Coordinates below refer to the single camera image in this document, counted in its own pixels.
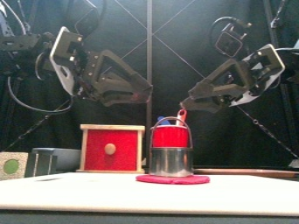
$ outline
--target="pink cloth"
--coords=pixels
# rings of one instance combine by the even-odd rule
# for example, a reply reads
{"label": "pink cloth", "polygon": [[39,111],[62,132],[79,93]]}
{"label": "pink cloth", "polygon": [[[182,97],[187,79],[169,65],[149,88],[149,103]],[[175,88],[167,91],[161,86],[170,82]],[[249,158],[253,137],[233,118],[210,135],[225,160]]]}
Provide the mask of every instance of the pink cloth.
{"label": "pink cloth", "polygon": [[139,175],[135,177],[137,181],[155,183],[155,184],[167,184],[167,185],[198,185],[211,182],[209,176],[191,175],[183,178],[170,178],[155,175]]}

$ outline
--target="black backdrop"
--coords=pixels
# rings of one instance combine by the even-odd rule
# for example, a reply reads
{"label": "black backdrop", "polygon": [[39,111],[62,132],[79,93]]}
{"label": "black backdrop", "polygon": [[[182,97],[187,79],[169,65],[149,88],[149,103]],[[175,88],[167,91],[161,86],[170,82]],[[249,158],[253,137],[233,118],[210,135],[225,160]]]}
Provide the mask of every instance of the black backdrop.
{"label": "black backdrop", "polygon": [[[91,1],[102,11],[103,1]],[[189,90],[213,70],[227,60],[210,46],[209,32],[213,22],[222,17],[235,17],[253,23],[247,36],[250,51],[271,43],[265,2],[257,0],[154,0],[153,21],[147,21],[149,2],[146,0],[107,0],[106,14],[97,31],[86,39],[86,47],[94,51],[110,49],[145,76],[153,74],[154,95],[151,124],[158,116],[177,116],[179,103],[189,96]],[[58,34],[62,26],[73,29],[67,17],[69,1],[41,0],[34,17],[34,1],[22,1],[25,14],[33,20],[33,32]],[[270,1],[273,12],[281,1]],[[17,12],[17,1],[10,1]],[[275,29],[280,46],[293,47],[298,40],[298,1],[290,0],[285,13],[285,25]],[[21,28],[10,18],[14,32]],[[147,28],[153,26],[153,64],[149,72]],[[7,93],[6,80],[0,75],[2,141],[5,150],[18,137],[45,118],[45,115],[21,107]],[[257,100],[239,108],[225,108],[217,114],[189,111],[187,123],[191,127],[194,144],[194,164],[207,166],[288,166],[294,159],[282,145],[271,138],[246,116],[271,131],[294,152],[297,141],[297,89],[286,86],[292,108],[281,87],[270,89]],[[69,99],[62,84],[55,77],[39,81],[34,75],[21,81],[18,97],[22,101],[43,109],[57,109]],[[39,128],[7,151],[31,151],[34,147],[81,149],[81,125],[126,124],[147,125],[147,105],[127,104],[105,107],[101,102],[75,99],[71,111],[51,116]],[[145,157],[149,142],[145,138]]]}

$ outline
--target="wooden box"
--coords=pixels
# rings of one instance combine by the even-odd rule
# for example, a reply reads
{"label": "wooden box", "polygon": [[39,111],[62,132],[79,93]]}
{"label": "wooden box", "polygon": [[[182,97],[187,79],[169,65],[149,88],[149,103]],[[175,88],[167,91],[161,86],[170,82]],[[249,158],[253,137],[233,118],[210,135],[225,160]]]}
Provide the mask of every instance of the wooden box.
{"label": "wooden box", "polygon": [[82,124],[81,172],[145,172],[145,126]]}

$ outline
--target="small round knob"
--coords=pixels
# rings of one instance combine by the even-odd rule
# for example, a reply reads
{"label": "small round knob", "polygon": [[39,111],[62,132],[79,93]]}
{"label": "small round knob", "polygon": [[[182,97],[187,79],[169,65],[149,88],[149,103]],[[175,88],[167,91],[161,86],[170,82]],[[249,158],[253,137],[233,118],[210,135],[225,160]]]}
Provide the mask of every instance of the small round knob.
{"label": "small round knob", "polygon": [[109,155],[113,155],[117,152],[117,149],[118,149],[118,147],[113,143],[109,143],[106,145],[106,153]]}

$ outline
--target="red panel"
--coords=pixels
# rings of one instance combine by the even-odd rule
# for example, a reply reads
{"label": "red panel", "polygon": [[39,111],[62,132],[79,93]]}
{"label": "red panel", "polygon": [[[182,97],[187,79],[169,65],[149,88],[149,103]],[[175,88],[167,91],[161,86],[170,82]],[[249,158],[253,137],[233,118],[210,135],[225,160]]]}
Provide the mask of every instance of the red panel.
{"label": "red panel", "polygon": [[[117,152],[106,153],[106,145],[114,144]],[[137,170],[138,131],[89,130],[86,170],[135,171]]]}

